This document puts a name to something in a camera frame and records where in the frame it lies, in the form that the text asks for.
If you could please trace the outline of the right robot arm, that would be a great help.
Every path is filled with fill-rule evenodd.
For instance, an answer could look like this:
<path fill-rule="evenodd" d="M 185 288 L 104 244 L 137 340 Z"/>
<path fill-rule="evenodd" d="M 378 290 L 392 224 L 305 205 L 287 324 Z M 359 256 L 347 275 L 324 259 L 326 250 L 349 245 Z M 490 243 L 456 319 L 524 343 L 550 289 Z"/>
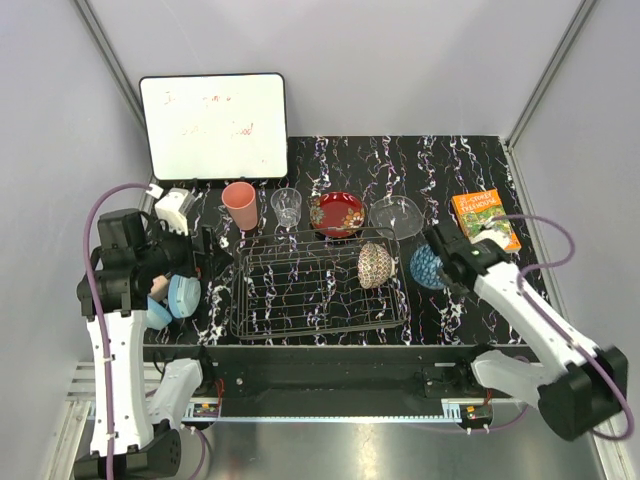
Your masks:
<path fill-rule="evenodd" d="M 523 337 L 535 364 L 478 345 L 458 361 L 454 384 L 466 396 L 498 390 L 536 408 L 560 438 L 587 432 L 609 441 L 635 433 L 627 401 L 626 356 L 603 349 L 572 327 L 526 281 L 535 265 L 519 268 L 493 239 L 471 242 L 453 222 L 424 230 L 426 243 L 411 258 L 412 275 L 423 287 L 473 293 Z"/>

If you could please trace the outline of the black wire dish rack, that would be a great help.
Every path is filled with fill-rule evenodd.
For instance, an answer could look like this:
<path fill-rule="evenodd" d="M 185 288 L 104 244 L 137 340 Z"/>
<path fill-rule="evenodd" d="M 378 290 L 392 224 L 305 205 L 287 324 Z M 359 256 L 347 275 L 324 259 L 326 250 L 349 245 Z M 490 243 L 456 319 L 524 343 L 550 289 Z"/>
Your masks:
<path fill-rule="evenodd" d="M 383 245 L 395 273 L 363 289 L 357 262 Z M 232 334 L 247 341 L 393 329 L 410 320 L 399 242 L 365 227 L 346 238 L 315 230 L 264 235 L 236 245 Z"/>

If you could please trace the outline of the brown patterned bowl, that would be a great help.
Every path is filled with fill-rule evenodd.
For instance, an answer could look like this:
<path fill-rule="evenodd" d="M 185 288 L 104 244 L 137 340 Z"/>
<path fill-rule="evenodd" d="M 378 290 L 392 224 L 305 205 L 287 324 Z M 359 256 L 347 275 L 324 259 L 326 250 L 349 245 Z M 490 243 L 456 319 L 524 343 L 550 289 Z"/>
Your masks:
<path fill-rule="evenodd" d="M 380 287 L 394 273 L 394 261 L 383 245 L 367 242 L 362 246 L 358 256 L 357 274 L 363 289 Z"/>

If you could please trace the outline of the clear glass plate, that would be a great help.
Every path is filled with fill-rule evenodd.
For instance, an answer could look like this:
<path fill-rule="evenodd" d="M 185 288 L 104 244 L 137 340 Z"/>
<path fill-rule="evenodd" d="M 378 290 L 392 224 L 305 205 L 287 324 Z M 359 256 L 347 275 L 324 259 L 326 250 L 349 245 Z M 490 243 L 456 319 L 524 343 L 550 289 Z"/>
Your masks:
<path fill-rule="evenodd" d="M 424 226 L 424 218 L 411 199 L 392 195 L 371 206 L 369 223 L 380 235 L 401 241 L 419 234 Z"/>

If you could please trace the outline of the red floral plate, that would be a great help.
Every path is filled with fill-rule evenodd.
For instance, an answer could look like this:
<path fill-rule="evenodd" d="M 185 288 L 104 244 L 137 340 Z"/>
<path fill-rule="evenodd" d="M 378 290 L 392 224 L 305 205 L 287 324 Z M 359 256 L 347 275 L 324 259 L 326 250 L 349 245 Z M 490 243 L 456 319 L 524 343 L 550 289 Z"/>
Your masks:
<path fill-rule="evenodd" d="M 354 235 L 365 224 L 365 207 L 356 196 L 329 192 L 310 203 L 310 222 L 319 233 L 332 238 Z"/>

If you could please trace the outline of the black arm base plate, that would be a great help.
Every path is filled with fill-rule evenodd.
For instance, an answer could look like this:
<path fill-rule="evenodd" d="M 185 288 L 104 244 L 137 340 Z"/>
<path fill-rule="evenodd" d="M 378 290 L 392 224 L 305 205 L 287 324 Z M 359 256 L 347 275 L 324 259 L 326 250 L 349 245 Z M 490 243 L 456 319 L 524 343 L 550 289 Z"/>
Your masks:
<path fill-rule="evenodd" d="M 259 398 L 271 392 L 432 390 L 483 398 L 486 389 L 462 363 L 470 346 L 143 346 L 148 362 L 206 354 L 225 399 Z"/>

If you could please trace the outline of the blue and red patterned bowl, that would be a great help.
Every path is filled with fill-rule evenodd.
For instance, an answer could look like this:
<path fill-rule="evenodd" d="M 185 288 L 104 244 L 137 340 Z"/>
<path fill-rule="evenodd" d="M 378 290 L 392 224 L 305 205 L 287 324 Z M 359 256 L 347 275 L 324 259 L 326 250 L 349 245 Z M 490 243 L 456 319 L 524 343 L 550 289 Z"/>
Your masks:
<path fill-rule="evenodd" d="M 415 250 L 409 264 L 412 278 L 420 286 L 429 290 L 443 290 L 446 288 L 440 276 L 442 266 L 442 260 L 428 244 L 424 244 Z"/>

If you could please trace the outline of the pink plastic cup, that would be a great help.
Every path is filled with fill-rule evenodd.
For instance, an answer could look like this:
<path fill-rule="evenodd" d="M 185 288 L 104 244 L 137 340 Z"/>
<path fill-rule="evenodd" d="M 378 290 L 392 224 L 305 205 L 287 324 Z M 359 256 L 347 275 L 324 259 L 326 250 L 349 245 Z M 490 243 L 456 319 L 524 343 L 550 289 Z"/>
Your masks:
<path fill-rule="evenodd" d="M 229 184 L 222 191 L 221 200 L 240 230 L 257 226 L 256 190 L 251 184 L 243 181 Z"/>

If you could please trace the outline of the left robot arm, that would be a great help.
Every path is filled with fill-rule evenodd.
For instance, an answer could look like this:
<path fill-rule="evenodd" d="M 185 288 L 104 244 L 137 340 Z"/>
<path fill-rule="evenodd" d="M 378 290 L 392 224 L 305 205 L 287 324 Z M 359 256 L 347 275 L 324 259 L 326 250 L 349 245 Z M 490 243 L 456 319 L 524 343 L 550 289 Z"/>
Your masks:
<path fill-rule="evenodd" d="M 92 342 L 94 431 L 77 479 L 162 479 L 178 475 L 180 427 L 192 396 L 221 383 L 205 350 L 169 361 L 145 390 L 143 338 L 151 317 L 192 315 L 201 284 L 189 237 L 137 209 L 105 213 L 100 244 L 86 258 L 76 294 Z"/>

